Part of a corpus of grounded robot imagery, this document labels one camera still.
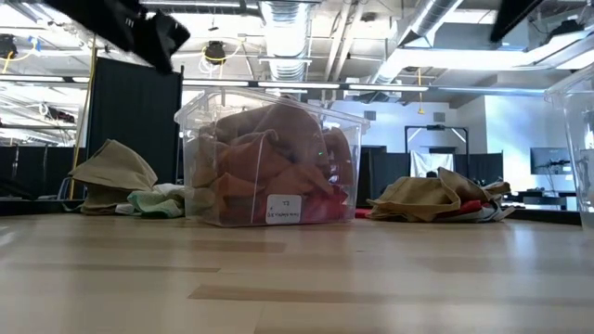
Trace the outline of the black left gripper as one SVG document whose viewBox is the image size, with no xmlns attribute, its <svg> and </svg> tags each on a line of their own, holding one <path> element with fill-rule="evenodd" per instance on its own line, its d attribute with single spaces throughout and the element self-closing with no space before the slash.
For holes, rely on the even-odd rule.
<svg viewBox="0 0 594 334">
<path fill-rule="evenodd" d="M 171 57 L 189 39 L 189 30 L 160 10 L 150 18 L 128 8 L 123 14 L 126 38 L 123 50 L 145 60 L 158 72 L 170 73 L 173 70 Z"/>
</svg>

